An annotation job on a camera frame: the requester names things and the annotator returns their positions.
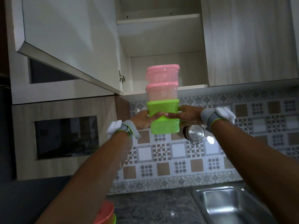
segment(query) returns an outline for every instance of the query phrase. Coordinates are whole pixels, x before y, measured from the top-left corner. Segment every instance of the gray marble countertop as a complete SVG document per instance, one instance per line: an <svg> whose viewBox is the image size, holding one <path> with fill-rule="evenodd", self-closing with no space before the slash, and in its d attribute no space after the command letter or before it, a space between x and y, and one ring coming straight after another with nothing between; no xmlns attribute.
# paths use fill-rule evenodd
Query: gray marble countertop
<svg viewBox="0 0 299 224"><path fill-rule="evenodd" d="M184 223L206 224L192 192L194 189L244 187L243 182L221 183L196 187L164 189L139 193L118 194L107 197L114 203L118 224L125 223Z"/></svg>

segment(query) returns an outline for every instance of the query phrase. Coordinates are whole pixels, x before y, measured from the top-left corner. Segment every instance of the person's right arm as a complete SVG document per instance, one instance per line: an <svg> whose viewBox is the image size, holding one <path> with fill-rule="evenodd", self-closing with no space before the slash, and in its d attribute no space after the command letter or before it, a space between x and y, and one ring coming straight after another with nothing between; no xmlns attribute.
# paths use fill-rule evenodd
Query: person's right arm
<svg viewBox="0 0 299 224"><path fill-rule="evenodd" d="M168 118L202 124L204 108L183 105ZM225 120L216 120L211 131L227 158L248 186L263 200L280 223L299 220L299 163L261 143Z"/></svg>

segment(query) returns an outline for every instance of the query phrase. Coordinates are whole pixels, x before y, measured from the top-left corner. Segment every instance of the person's left arm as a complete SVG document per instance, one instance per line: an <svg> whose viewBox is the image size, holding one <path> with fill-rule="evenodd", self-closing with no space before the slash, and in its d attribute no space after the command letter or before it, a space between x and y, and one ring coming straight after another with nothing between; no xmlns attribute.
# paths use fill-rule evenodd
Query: person's left arm
<svg viewBox="0 0 299 224"><path fill-rule="evenodd" d="M147 115L147 111L140 111L130 119L137 130L148 128L163 113L156 113L152 117ZM111 188L119 164L126 160L132 144L126 132L115 133L82 164L36 224L93 223Z"/></svg>

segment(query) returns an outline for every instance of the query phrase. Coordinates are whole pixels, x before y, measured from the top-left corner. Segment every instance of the stainless steel sink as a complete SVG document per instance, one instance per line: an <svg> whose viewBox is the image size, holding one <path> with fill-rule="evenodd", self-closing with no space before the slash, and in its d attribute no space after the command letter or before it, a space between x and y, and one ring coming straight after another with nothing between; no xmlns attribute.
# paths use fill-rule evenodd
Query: stainless steel sink
<svg viewBox="0 0 299 224"><path fill-rule="evenodd" d="M208 224L277 223L267 207L243 188L199 189L193 196Z"/></svg>

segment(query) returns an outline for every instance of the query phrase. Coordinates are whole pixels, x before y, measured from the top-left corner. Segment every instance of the metal jar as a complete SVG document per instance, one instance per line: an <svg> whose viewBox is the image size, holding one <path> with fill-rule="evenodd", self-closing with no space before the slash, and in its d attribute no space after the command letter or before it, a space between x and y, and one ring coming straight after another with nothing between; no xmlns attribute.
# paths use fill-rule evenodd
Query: metal jar
<svg viewBox="0 0 299 224"><path fill-rule="evenodd" d="M191 141L192 145L197 145L204 138L204 128L201 125L185 126L183 135L187 140Z"/></svg>

